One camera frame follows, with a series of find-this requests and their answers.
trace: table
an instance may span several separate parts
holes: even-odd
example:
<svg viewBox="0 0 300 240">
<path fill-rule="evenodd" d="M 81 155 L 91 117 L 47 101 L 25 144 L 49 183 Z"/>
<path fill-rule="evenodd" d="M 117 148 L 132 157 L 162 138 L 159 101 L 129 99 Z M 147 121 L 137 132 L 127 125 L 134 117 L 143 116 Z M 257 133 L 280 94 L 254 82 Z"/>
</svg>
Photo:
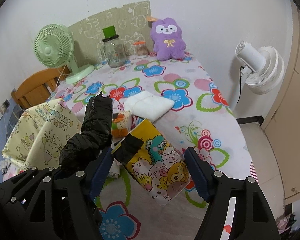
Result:
<svg viewBox="0 0 300 240">
<path fill-rule="evenodd" d="M 240 127 L 204 67 L 187 52 L 183 60 L 158 61 L 130 57 L 120 68 L 96 65 L 87 77 L 71 85 L 61 83 L 50 99 L 63 98 L 83 121 L 85 106 L 100 91 L 114 99 L 114 112 L 124 109 L 125 100 L 147 90 L 175 101 L 171 110 L 154 125 L 182 156 L 194 147 L 199 157 L 228 177 L 255 176 Z M 133 126 L 141 121 L 133 118 Z M 159 206 L 124 168 L 118 179 L 108 178 L 95 199 L 103 223 L 104 239 L 194 239 L 207 204 L 191 182 L 166 206 Z M 230 201 L 221 239 L 228 239 L 235 200 Z"/>
</svg>

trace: wall socket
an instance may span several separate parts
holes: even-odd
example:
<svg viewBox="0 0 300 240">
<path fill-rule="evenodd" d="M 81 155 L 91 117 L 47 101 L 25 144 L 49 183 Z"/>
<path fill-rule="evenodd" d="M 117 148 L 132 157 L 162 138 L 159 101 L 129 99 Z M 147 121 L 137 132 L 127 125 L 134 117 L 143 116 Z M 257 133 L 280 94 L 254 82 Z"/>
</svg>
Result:
<svg viewBox="0 0 300 240">
<path fill-rule="evenodd" d="M 0 106 L 0 113 L 3 115 L 5 112 L 7 112 L 9 106 L 10 106 L 9 101 L 8 100 L 4 101 L 3 104 Z"/>
</svg>

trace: wooden chair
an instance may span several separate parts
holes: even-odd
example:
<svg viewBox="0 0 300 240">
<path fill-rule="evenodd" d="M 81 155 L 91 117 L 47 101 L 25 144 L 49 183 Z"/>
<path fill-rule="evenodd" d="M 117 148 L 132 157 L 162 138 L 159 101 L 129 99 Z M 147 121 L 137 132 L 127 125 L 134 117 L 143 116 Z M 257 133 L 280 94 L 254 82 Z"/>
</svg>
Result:
<svg viewBox="0 0 300 240">
<path fill-rule="evenodd" d="M 48 87 L 52 92 L 56 89 L 62 70 L 63 67 L 50 68 L 33 74 L 20 85 L 17 91 L 11 93 L 13 100 L 24 109 L 44 103 L 50 96 Z M 66 67 L 63 74 L 69 73 L 69 69 Z M 65 75 L 61 75 L 59 80 L 62 81 L 65 78 Z"/>
</svg>

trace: green desk fan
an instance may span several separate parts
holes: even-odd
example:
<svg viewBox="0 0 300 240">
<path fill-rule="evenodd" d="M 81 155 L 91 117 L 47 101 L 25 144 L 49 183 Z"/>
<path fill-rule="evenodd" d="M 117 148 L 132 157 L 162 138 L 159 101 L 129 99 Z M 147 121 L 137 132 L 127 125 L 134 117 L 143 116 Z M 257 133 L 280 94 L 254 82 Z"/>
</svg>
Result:
<svg viewBox="0 0 300 240">
<path fill-rule="evenodd" d="M 43 27 L 34 41 L 34 53 L 37 59 L 48 68 L 59 68 L 67 65 L 72 73 L 66 83 L 72 84 L 89 75 L 93 65 L 78 67 L 74 60 L 74 39 L 67 27 L 50 24 Z"/>
</svg>

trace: white standing fan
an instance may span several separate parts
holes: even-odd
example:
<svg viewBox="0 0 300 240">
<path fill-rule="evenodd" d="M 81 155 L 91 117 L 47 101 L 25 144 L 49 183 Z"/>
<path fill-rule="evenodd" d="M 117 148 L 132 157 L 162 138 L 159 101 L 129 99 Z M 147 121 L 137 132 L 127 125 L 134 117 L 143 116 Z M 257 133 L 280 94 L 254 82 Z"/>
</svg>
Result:
<svg viewBox="0 0 300 240">
<path fill-rule="evenodd" d="M 265 46 L 256 50 L 246 41 L 241 41 L 235 54 L 244 63 L 244 67 L 240 71 L 241 85 L 238 84 L 230 104 L 232 110 L 245 84 L 253 93 L 263 95 L 274 89 L 284 74 L 283 59 L 274 47 Z"/>
</svg>

